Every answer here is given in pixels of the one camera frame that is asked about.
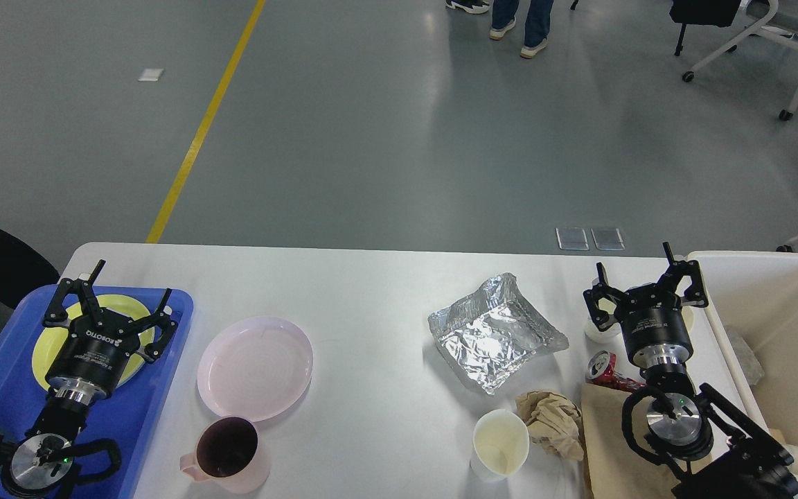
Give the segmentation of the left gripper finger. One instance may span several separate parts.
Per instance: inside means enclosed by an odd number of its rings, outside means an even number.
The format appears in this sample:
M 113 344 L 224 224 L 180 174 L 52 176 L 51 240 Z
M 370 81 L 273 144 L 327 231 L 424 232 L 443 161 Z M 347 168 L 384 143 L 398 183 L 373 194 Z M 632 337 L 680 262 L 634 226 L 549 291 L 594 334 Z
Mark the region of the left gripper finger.
M 170 313 L 166 311 L 172 292 L 171 288 L 165 288 L 159 305 L 151 315 L 135 320 L 135 322 L 130 322 L 129 335 L 139 335 L 146 329 L 153 328 L 153 326 L 159 329 L 159 337 L 157 339 L 133 350 L 133 353 L 142 357 L 147 364 L 155 363 L 156 360 L 162 357 L 174 337 L 175 331 L 177 331 L 179 323 L 177 320 L 172 319 Z
M 93 290 L 93 284 L 105 264 L 107 264 L 105 260 L 98 260 L 98 264 L 86 279 L 61 279 L 57 284 L 51 302 L 48 304 L 48 308 L 42 315 L 42 325 L 68 328 L 70 320 L 69 314 L 64 308 L 64 300 L 67 296 L 76 296 L 82 315 L 91 316 L 93 328 L 102 328 L 104 325 L 104 313 Z

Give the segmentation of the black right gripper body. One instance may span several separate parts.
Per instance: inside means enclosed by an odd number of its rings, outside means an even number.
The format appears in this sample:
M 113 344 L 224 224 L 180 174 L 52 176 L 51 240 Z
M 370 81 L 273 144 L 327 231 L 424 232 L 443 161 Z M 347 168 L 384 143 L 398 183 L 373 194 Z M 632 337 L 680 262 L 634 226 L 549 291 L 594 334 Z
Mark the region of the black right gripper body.
M 617 304 L 628 360 L 637 367 L 684 364 L 694 348 L 683 318 L 683 299 L 658 288 L 631 288 Z

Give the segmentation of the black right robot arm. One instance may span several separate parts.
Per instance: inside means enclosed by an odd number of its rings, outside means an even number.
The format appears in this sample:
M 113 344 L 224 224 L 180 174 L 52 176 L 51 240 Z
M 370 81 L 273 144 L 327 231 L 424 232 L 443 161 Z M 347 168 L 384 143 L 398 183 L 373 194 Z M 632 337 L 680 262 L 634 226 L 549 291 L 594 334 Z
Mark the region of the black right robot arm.
M 629 449 L 667 467 L 677 498 L 792 498 L 794 457 L 713 386 L 691 382 L 694 348 L 683 310 L 705 308 L 707 291 L 696 260 L 668 261 L 655 282 L 620 290 L 596 264 L 583 300 L 600 332 L 618 326 L 627 359 L 645 383 L 624 401 L 621 433 Z

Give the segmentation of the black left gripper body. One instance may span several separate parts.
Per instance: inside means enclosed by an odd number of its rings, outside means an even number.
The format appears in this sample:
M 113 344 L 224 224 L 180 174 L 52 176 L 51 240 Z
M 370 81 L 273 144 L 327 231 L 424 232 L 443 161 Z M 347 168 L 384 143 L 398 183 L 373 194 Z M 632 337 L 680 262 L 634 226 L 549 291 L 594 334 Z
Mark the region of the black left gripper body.
M 152 343 L 153 328 L 140 331 L 136 323 L 153 325 L 145 317 L 132 319 L 109 309 L 101 320 L 90 315 L 73 319 L 46 373 L 48 393 L 74 401 L 110 398 L 145 364 L 143 348 Z

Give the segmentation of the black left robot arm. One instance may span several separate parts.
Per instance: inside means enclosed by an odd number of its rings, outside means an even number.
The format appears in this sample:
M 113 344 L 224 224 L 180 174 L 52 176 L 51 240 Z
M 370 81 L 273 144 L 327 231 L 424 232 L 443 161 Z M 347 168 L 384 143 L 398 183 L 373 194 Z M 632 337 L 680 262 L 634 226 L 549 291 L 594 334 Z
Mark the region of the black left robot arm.
M 0 335 L 0 498 L 127 498 L 193 300 L 89 277 L 32 291 Z

